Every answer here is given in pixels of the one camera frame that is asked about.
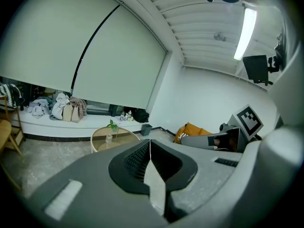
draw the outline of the roller blind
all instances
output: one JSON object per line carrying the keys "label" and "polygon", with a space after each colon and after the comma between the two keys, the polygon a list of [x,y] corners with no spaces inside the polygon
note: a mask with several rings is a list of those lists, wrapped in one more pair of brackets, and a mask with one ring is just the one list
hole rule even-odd
{"label": "roller blind", "polygon": [[145,109],[164,57],[153,34],[120,6],[91,42],[73,96]]}
{"label": "roller blind", "polygon": [[114,0],[27,0],[2,39],[0,75],[70,91],[80,56]]}

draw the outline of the fluorescent light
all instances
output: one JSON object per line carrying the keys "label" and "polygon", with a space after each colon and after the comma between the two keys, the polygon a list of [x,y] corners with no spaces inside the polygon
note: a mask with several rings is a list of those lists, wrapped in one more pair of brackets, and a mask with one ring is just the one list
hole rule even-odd
{"label": "fluorescent light", "polygon": [[237,51],[234,55],[234,59],[241,60],[246,48],[248,47],[251,39],[253,29],[255,28],[257,19],[257,11],[252,9],[245,9],[244,24],[242,28],[241,38],[239,39]]}

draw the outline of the glass table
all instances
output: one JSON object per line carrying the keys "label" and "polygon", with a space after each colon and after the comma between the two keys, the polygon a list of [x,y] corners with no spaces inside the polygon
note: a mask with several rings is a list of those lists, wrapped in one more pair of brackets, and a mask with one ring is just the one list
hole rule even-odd
{"label": "glass table", "polygon": [[[112,135],[112,140],[109,141],[107,136]],[[91,136],[92,153],[99,152],[125,143],[132,143],[140,139],[132,132],[118,128],[114,133],[110,127],[102,127],[97,129]]]}

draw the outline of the gray floor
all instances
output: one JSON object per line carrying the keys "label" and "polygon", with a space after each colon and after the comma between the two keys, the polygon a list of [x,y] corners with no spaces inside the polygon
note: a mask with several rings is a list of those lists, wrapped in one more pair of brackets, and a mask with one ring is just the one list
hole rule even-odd
{"label": "gray floor", "polygon": [[[174,137],[162,130],[153,130],[140,139],[172,142]],[[91,153],[90,142],[45,142],[27,139],[21,146],[22,159],[16,152],[5,149],[1,159],[22,194],[28,198],[47,179],[75,160]],[[150,201],[159,214],[163,214],[165,186],[152,162],[149,163],[144,183],[150,186]]]}

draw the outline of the gray bin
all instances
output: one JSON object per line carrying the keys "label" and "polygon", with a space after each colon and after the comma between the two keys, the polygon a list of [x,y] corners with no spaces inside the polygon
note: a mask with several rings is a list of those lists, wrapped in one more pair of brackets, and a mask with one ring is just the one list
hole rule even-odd
{"label": "gray bin", "polygon": [[152,126],[150,124],[144,124],[144,125],[142,125],[141,135],[142,136],[149,135],[151,129],[152,129]]}

